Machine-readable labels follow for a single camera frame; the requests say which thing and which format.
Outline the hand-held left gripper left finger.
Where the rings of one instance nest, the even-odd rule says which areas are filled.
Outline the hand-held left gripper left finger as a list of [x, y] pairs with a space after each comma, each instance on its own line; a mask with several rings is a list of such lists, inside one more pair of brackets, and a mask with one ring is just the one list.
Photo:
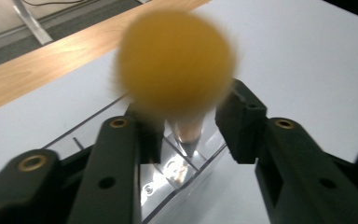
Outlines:
[[106, 120], [90, 153], [68, 224], [141, 224], [140, 166], [161, 162], [164, 121], [136, 103]]

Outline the wooden table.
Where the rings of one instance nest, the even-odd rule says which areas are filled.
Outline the wooden table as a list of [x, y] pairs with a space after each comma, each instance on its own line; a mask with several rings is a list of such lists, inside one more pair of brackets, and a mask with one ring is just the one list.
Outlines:
[[139, 15], [163, 8], [191, 11], [211, 0], [151, 0], [0, 65], [0, 107], [115, 49]]

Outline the makeup brush with dark handle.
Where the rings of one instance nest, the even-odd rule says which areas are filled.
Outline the makeup brush with dark handle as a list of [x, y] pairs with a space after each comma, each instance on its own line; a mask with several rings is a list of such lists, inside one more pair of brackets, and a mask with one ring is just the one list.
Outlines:
[[168, 121], [177, 144], [191, 157], [205, 114], [228, 95], [236, 52], [201, 16], [155, 10], [126, 29], [115, 66], [133, 109], [148, 121]]

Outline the clear acrylic organizer box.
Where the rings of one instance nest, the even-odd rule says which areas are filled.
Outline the clear acrylic organizer box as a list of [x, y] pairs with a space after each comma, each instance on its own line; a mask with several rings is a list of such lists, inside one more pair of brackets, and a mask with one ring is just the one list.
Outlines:
[[[130, 100], [121, 95], [69, 131], [44, 146], [66, 158], [94, 144], [102, 123], [122, 115]], [[141, 167], [142, 224], [157, 224], [163, 212], [180, 207], [212, 172], [227, 145], [214, 123], [214, 111], [204, 117], [200, 140], [193, 153], [176, 141], [170, 127], [162, 138], [161, 162]]]

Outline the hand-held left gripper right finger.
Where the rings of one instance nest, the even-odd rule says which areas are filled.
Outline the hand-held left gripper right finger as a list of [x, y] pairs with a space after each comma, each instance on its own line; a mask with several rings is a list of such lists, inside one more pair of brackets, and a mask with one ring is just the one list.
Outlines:
[[235, 79], [215, 123], [238, 164], [253, 164], [271, 224], [358, 224], [358, 156], [324, 152], [297, 122]]

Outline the white table mat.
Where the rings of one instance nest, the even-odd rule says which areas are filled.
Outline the white table mat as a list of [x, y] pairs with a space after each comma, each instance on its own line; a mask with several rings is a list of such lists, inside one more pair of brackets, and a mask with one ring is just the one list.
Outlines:
[[[327, 152], [358, 154], [358, 16], [322, 0], [211, 0], [193, 9], [219, 24], [238, 77], [271, 117], [300, 123]], [[0, 107], [0, 170], [119, 97], [115, 49]]]

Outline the white desk frame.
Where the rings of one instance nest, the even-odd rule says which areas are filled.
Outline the white desk frame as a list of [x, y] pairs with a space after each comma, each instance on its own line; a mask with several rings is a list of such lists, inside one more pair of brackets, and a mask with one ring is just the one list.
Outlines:
[[13, 7], [17, 12], [18, 16], [26, 27], [31, 31], [37, 41], [45, 46], [53, 41], [52, 37], [47, 31], [41, 26], [41, 24], [33, 17], [31, 12], [26, 8], [21, 0], [12, 0]]

